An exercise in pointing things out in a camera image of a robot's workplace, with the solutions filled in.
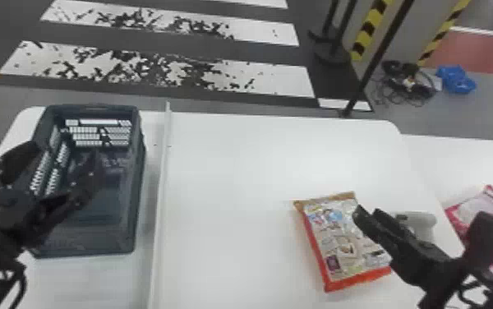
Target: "crosswalk marking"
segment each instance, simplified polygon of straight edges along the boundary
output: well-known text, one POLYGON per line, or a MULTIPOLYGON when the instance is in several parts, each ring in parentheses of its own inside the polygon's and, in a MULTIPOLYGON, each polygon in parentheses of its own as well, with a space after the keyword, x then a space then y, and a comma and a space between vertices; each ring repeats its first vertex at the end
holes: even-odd
MULTIPOLYGON (((322 108, 337 108, 337 109, 344 109, 348 105, 348 99, 324 99, 324 98, 319 98, 318 101, 320 102, 320 107, 322 108)), ((363 111, 363 112, 370 112, 372 111, 371 106, 369 103, 366 101, 359 101, 357 104, 354 106, 354 110, 357 111, 363 111)))
POLYGON ((0 74, 313 98, 305 67, 23 41, 0 74))
POLYGON ((56 0, 41 20, 69 25, 206 35, 221 39, 298 46, 297 34, 292 24, 148 7, 56 0))

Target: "gray floor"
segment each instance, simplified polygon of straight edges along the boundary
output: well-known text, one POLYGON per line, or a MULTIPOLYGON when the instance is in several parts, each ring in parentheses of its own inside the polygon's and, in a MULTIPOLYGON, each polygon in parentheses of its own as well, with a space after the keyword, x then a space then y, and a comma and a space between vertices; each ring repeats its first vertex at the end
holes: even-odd
MULTIPOLYGON (((455 136, 493 140, 493 75, 471 73, 478 89, 470 95, 439 93, 421 108, 376 106, 375 113, 354 113, 354 118, 386 119, 404 134, 455 136)), ((367 89, 369 94, 374 85, 367 89)), ((0 86, 0 141, 12 119, 30 106, 50 104, 129 104, 144 110, 164 110, 166 101, 174 111, 193 113, 235 113, 272 116, 337 118, 334 110, 287 108, 257 104, 166 99, 135 95, 76 92, 69 90, 26 89, 0 86)))

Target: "floor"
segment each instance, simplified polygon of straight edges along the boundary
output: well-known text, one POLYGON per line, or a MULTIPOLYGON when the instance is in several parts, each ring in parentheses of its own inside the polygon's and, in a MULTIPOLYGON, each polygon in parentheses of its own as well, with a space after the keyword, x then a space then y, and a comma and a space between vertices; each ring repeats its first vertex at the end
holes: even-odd
POLYGON ((0 0, 0 85, 319 107, 352 66, 314 58, 305 0, 0 0))
POLYGON ((442 40, 427 67, 461 65, 467 71, 493 74, 493 0, 472 0, 457 26, 442 40))

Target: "tangled wires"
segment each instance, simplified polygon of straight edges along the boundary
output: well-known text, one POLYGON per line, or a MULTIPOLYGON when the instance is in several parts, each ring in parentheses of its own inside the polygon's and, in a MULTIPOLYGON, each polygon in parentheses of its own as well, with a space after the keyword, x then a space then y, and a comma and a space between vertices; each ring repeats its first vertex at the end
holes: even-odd
POLYGON ((437 92, 431 77, 417 70, 413 77, 404 74, 384 74, 376 79, 371 99, 376 105, 388 108, 391 104, 409 104, 420 108, 437 92))

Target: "black cable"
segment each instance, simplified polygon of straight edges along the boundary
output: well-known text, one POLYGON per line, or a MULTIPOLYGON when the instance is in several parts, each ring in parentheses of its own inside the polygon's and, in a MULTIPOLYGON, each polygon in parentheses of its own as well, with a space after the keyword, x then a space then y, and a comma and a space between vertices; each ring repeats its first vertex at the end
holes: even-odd
POLYGON ((461 288, 459 288, 459 290, 458 290, 458 298, 459 298, 459 300, 461 302, 463 302, 463 303, 468 304, 469 306, 471 306, 471 308, 479 308, 479 307, 481 307, 481 304, 478 304, 478 303, 476 303, 476 302, 474 302, 474 301, 466 298, 463 295, 468 290, 471 290, 471 289, 474 289, 474 288, 478 288, 480 286, 481 286, 481 283, 478 282, 478 281, 476 281, 476 280, 475 281, 472 281, 472 282, 470 282, 468 284, 462 285, 461 288))
POLYGON ((16 309, 16 307, 18 307, 18 304, 21 303, 24 294, 26 293, 26 289, 28 288, 28 281, 26 281, 26 277, 24 276, 24 274, 18 280, 18 285, 20 287, 18 290, 18 294, 16 295, 15 300, 12 301, 9 309, 16 309))
MULTIPOLYGON (((434 95, 438 90, 436 89, 435 82, 432 78, 423 71, 419 71, 416 74, 416 82, 417 77, 422 76, 428 81, 428 84, 431 86, 430 92, 434 95)), ((408 104, 413 107, 420 108, 428 103, 430 98, 425 98, 423 95, 417 95, 414 93, 410 93, 407 90, 400 91, 390 87, 390 84, 398 84, 398 81, 394 80, 392 76, 382 75, 371 78, 373 82, 375 82, 376 87, 370 93, 371 99, 376 105, 384 105, 388 108, 391 104, 394 105, 403 105, 408 104)))

